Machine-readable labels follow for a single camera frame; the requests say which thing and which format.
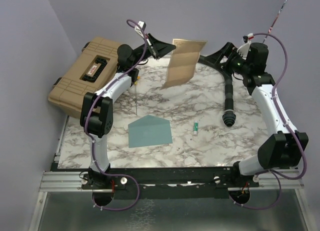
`wire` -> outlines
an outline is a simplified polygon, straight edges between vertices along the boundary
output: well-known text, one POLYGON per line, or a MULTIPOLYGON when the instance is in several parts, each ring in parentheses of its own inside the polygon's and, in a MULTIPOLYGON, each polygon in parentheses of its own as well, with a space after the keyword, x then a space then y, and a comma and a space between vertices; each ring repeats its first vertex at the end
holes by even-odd
POLYGON ((115 192, 115 181, 112 179, 111 180, 111 186, 112 186, 112 193, 115 192))
POLYGON ((298 179, 301 179, 305 174, 306 174, 306 171, 307 171, 307 158, 306 158, 306 155, 305 155, 305 152, 304 152, 304 149, 302 148, 302 145, 296 135, 296 133, 291 129, 291 127, 289 126, 289 124, 287 123, 287 120, 283 114, 283 112, 281 111, 280 109, 280 106, 278 104, 278 101, 277 101, 277 98, 275 98, 275 94, 276 94, 276 89, 280 83, 280 81, 282 80, 282 78, 284 77, 286 71, 287 71, 287 66, 288 66, 288 54, 287 54, 287 50, 284 46, 284 44, 281 42, 280 39, 278 39, 276 36, 270 34, 270 33, 264 33, 264 32, 257 32, 257 33, 254 33, 253 36, 258 36, 258 35, 266 35, 266 36, 270 36, 272 38, 274 38, 282 47, 282 50, 283 50, 283 53, 284 53, 284 68, 283 68, 283 71, 279 77, 279 79, 277 80, 277 82, 275 82, 275 85, 273 86, 272 88, 272 97, 274 97, 272 100, 273 100, 273 103, 275 105, 275 108, 276 110, 278 111, 279 115, 280 115, 280 118, 283 122, 283 125, 289 130, 290 134, 292 135, 292 137, 294 138, 298 148, 299 148, 299 151, 301 153, 301 156, 302 156, 302 161, 303 161, 303 169, 302 169, 302 172, 296 176, 296 177, 291 177, 291 176, 287 176, 287 175, 284 175, 276 170, 273 170, 274 173, 276 173, 277 175, 283 177, 283 178, 286 178, 288 180, 298 180, 298 179))
POLYGON ((118 177, 118 176, 121 176, 121 177, 126 177, 126 178, 129 178, 131 179, 135 185, 136 185, 136 188, 137 188, 137 195, 136 195, 136 198, 134 200, 134 202, 126 207, 121 207, 121 208, 111 208, 111 207, 105 207, 105 206, 99 206, 97 205, 96 203, 94 203, 94 205, 100 209, 103 209, 103 210, 110 210, 110 211, 123 211, 123 210, 128 210, 130 209, 132 206, 134 206, 138 199, 139 199, 139 196, 140 196, 140 188, 139 188, 139 184, 137 182, 137 180, 130 176, 130 175, 127 175, 127 174, 110 174, 110 173, 105 173, 99 166, 98 164, 98 161, 96 160, 96 154, 95 154, 95 146, 94 146, 94 143, 95 143, 95 138, 88 132, 88 124, 89 124, 89 119, 90 119, 90 116, 94 110, 94 107, 96 106, 98 100, 102 97, 102 95, 105 94, 105 92, 110 89, 110 87, 112 87, 118 80, 120 80, 122 77, 124 77, 125 75, 127 75, 128 73, 130 73, 141 61, 142 59, 144 58, 145 54, 146 54, 146 51, 147 51, 147 39, 146 39, 146 34, 144 32, 144 30, 139 26, 139 24, 135 21, 133 21, 132 19, 127 19, 126 23, 131 27, 131 28, 135 28, 135 26, 137 26, 141 33, 143 34, 143 40, 144 40, 144 47, 143 47, 143 52, 142 52, 142 55, 140 57, 140 59, 136 62, 135 65, 133 65, 131 68, 129 68, 125 73, 123 73, 118 79, 115 79, 113 80, 106 88, 105 90, 103 90, 97 97, 96 99, 93 101, 92 103, 92 106, 88 112, 88 115, 87 115, 87 118, 85 120, 85 124, 84 124, 84 132, 86 133, 86 135, 88 135, 90 138, 91 138, 91 155, 92 155, 92 159, 93 159, 93 162, 96 166, 96 168, 99 170, 99 172, 102 174, 102 175, 105 175, 105 176, 109 176, 109 177, 118 177))
POLYGON ((233 73, 232 76, 233 76, 236 80, 243 81, 243 79, 236 77, 236 76, 235 76, 235 73, 233 73))
POLYGON ((81 174, 83 174, 84 172, 88 172, 88 170, 84 170, 82 172, 79 173, 79 178, 85 181, 88 181, 88 179, 83 175, 82 177, 80 176, 81 174))
POLYGON ((240 206, 240 207, 245 208, 245 209, 249 209, 249 210, 267 210, 267 209, 270 209, 270 208, 276 206, 278 204, 278 202, 280 201, 280 197, 282 195, 282 187, 281 187, 280 179, 275 174, 274 170, 270 170, 270 172, 275 176, 275 178, 276 178, 276 180, 278 181, 278 184, 279 184, 278 197, 276 198, 276 200, 272 204, 270 204, 268 206, 265 206, 265 207, 251 207, 251 206, 247 206, 245 204, 240 204, 240 203, 236 202, 230 195, 229 195, 229 198, 233 201, 233 203, 235 205, 240 206))
POLYGON ((149 62, 149 59, 146 58, 145 60, 142 60, 142 61, 145 61, 144 63, 139 63, 138 65, 146 65, 148 62, 149 62))
POLYGON ((249 191, 249 183, 246 182, 245 186, 242 188, 241 193, 244 194, 245 193, 245 188, 248 187, 248 191, 249 191))

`small bottle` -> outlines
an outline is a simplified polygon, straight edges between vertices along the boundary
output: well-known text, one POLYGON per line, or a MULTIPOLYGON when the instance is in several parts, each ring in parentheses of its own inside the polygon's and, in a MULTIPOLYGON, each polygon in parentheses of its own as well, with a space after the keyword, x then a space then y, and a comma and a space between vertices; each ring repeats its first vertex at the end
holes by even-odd
POLYGON ((198 121, 194 121, 193 135, 198 135, 198 121))

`black metal frame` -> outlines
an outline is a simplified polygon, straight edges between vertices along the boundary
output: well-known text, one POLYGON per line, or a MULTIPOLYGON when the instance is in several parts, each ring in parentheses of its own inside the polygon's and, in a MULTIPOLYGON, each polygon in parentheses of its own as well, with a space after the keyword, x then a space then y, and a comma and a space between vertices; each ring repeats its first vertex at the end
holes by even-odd
POLYGON ((113 180, 116 198, 131 200, 137 196, 137 186, 130 178, 121 183, 122 175, 136 179, 140 188, 140 199, 190 199, 215 198, 228 199, 228 188, 242 188, 247 182, 251 187, 258 187, 253 176, 237 176, 237 166, 228 167, 165 167, 165 168, 110 168, 107 177, 88 170, 83 178, 88 182, 83 190, 111 189, 113 180))

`screw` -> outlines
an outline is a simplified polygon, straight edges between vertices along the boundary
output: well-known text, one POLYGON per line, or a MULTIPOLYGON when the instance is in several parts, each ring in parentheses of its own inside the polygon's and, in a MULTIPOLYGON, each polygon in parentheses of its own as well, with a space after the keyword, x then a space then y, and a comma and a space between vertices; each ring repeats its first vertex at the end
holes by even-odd
POLYGON ((213 178, 213 181, 216 183, 216 184, 219 184, 220 183, 220 177, 219 176, 215 176, 214 178, 213 178))
POLYGON ((82 184, 82 185, 86 185, 87 183, 88 183, 88 180, 83 179, 83 178, 81 179, 81 184, 82 184))
POLYGON ((121 179, 120 179, 120 183, 121 184, 123 184, 123 185, 125 185, 126 183, 127 183, 127 178, 126 177, 122 177, 121 179))
POLYGON ((257 175, 253 176, 252 181, 255 182, 255 183, 258 183, 259 182, 258 176, 257 175))

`tan toolbox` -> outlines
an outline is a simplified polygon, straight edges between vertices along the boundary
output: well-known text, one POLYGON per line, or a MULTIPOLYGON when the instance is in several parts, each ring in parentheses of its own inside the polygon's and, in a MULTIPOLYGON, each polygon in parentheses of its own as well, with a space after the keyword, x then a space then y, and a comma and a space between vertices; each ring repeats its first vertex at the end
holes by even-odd
POLYGON ((84 95, 98 91, 114 77, 120 45, 102 37, 87 43, 68 72, 53 85, 48 100, 67 115, 80 119, 84 95))

